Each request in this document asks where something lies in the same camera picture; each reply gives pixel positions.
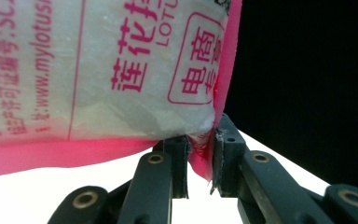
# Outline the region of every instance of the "metal bolt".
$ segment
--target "metal bolt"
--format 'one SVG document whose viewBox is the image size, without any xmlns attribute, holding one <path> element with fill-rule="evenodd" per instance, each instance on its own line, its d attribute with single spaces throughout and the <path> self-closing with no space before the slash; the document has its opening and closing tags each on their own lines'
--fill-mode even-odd
<svg viewBox="0 0 358 224">
<path fill-rule="evenodd" d="M 257 162 L 269 162 L 269 157 L 260 153 L 254 154 L 252 159 Z"/>
<path fill-rule="evenodd" d="M 147 158 L 147 161 L 152 164 L 162 163 L 164 161 L 164 157 L 159 154 L 151 155 Z"/>
<path fill-rule="evenodd" d="M 92 206 L 97 202 L 98 199 L 98 193 L 92 190 L 84 191 L 83 193 L 78 194 L 74 201 L 72 202 L 72 205 L 75 208 L 83 209 Z"/>
<path fill-rule="evenodd" d="M 342 189 L 338 196 L 346 203 L 358 207 L 358 193 L 348 189 Z"/>
</svg>

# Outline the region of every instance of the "plastic bag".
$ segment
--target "plastic bag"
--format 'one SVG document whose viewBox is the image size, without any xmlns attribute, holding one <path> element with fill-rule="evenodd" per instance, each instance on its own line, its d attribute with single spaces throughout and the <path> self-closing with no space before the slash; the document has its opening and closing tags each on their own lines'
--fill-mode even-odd
<svg viewBox="0 0 358 224">
<path fill-rule="evenodd" d="M 241 1 L 0 1 L 0 175 L 207 139 L 223 111 Z"/>
</svg>

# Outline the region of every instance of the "white background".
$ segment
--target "white background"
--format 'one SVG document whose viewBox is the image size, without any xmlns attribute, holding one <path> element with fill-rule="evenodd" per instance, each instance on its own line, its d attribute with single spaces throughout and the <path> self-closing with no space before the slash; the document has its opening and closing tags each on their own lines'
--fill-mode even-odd
<svg viewBox="0 0 358 224">
<path fill-rule="evenodd" d="M 251 150 L 273 154 L 303 187 L 324 194 L 327 183 L 308 173 L 246 134 Z M 75 189 L 92 185 L 108 191 L 130 180 L 139 153 L 120 160 L 79 168 L 42 168 L 0 176 L 0 223 L 47 223 L 64 197 Z M 237 199 L 222 199 L 217 190 L 188 168 L 189 200 L 173 200 L 172 223 L 242 223 Z"/>
</svg>

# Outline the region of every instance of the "translucent plastic packaging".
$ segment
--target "translucent plastic packaging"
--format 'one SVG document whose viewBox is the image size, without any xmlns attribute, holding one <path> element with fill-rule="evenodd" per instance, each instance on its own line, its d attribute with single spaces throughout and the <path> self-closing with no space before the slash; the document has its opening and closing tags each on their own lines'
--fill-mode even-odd
<svg viewBox="0 0 358 224">
<path fill-rule="evenodd" d="M 241 12 L 220 2 L 0 1 L 0 175 L 109 161 L 182 134 L 207 161 Z"/>
</svg>

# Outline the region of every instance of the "black background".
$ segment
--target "black background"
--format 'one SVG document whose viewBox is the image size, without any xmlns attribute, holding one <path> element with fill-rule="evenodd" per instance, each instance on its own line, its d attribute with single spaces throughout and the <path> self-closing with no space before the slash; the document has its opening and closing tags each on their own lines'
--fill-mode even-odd
<svg viewBox="0 0 358 224">
<path fill-rule="evenodd" d="M 328 183 L 358 187 L 358 0 L 243 0 L 225 112 Z"/>
</svg>

